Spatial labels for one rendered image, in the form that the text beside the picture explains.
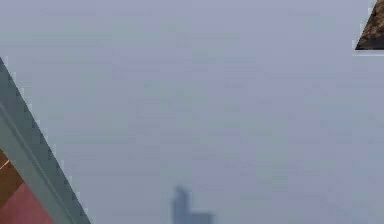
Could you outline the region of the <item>brown framed wall picture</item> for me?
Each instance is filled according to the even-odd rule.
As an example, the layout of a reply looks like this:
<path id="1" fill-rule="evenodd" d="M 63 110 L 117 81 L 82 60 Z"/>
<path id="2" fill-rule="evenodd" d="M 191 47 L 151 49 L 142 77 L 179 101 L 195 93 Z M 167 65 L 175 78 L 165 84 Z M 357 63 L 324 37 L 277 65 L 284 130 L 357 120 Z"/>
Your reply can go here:
<path id="1" fill-rule="evenodd" d="M 384 0 L 375 0 L 356 50 L 384 50 Z"/>

